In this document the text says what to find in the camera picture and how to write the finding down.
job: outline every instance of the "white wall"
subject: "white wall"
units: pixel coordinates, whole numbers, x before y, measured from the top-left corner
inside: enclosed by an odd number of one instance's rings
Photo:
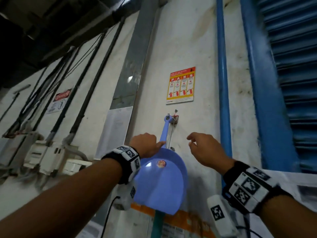
[[[257,142],[258,130],[240,3],[239,0],[224,0],[224,5],[226,5],[224,20],[233,157],[260,167],[260,149]],[[182,209],[197,212],[206,221],[211,219],[206,199],[220,191],[220,176],[195,160],[190,153],[186,137],[195,131],[212,134],[217,140],[220,140],[215,8],[215,0],[169,0],[169,3],[161,8],[156,35],[153,39],[152,54],[149,57],[148,67],[143,76],[144,84],[141,88],[136,119],[132,127],[134,135],[148,132],[160,137],[164,116],[167,113],[174,113],[175,109],[178,110],[179,123],[173,130],[170,146],[174,147],[183,158],[188,169],[189,188]],[[126,20],[90,100],[85,117],[73,140],[73,145],[79,146],[79,149],[91,160],[96,152],[137,15],[137,13],[133,14]],[[116,27],[103,41],[54,141],[61,142],[69,133],[115,30]],[[77,60],[88,50],[94,40],[90,40],[82,47]],[[72,87],[87,61],[88,58],[62,83],[58,92]],[[193,66],[196,66],[194,101],[166,105],[165,98],[170,73]],[[39,73],[32,75],[12,88],[1,101],[0,112],[7,108],[12,92],[25,84],[35,83]],[[16,119],[18,111],[24,104],[23,100],[25,99],[23,97],[28,96],[27,92],[30,92],[30,89],[20,95],[14,107],[0,124],[0,132],[4,132],[11,125],[12,120]],[[45,115],[38,130],[47,136],[58,115],[58,113]],[[8,192],[8,189],[4,188],[8,185],[12,184],[8,182],[8,184],[5,183],[0,187],[0,218],[33,197],[23,196],[25,192],[30,192],[28,187],[18,186],[19,188],[14,188],[12,192]],[[14,204],[11,202],[8,207],[10,198],[18,195],[20,197],[19,202]],[[107,234],[112,234],[111,237],[115,233],[116,237],[128,237],[125,236],[127,232],[130,234],[129,237],[146,236],[146,230],[143,232],[143,229],[146,227],[148,220],[141,219],[136,211],[112,211],[111,213],[107,226]],[[130,222],[131,217],[137,220],[138,225],[128,226],[130,228],[127,229],[125,227]]]

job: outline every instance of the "dustpan handle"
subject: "dustpan handle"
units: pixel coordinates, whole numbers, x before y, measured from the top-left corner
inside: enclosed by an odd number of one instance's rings
[[[168,132],[168,126],[173,121],[173,118],[172,118],[172,116],[167,115],[167,116],[165,116],[164,121],[165,121],[165,124],[164,124],[164,128],[163,128],[163,131],[162,131],[162,134],[161,134],[160,141],[166,141],[167,132]]]

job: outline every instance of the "warning sign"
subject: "warning sign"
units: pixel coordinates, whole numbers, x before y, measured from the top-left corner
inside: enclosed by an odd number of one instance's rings
[[[194,100],[195,72],[196,67],[192,67],[171,73],[166,104]]]
[[[50,103],[47,108],[47,114],[60,112],[65,107],[65,104],[68,100],[70,92],[72,89],[68,89],[62,93],[56,94],[54,100]]]

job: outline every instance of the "blue dustpan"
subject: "blue dustpan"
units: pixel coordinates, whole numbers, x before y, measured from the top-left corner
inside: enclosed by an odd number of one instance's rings
[[[174,119],[168,115],[164,121],[160,141],[166,141],[169,123]],[[135,202],[173,215],[186,195],[187,169],[182,158],[164,145],[153,157],[141,160],[134,180],[138,185]]]

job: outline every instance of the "hand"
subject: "hand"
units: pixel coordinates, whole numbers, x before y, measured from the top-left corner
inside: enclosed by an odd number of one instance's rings
[[[224,175],[233,167],[235,160],[229,158],[221,144],[212,136],[193,132],[187,137],[189,148],[196,160]]]
[[[165,144],[165,141],[156,143],[156,136],[148,133],[132,137],[129,146],[135,148],[140,158],[150,158]]]

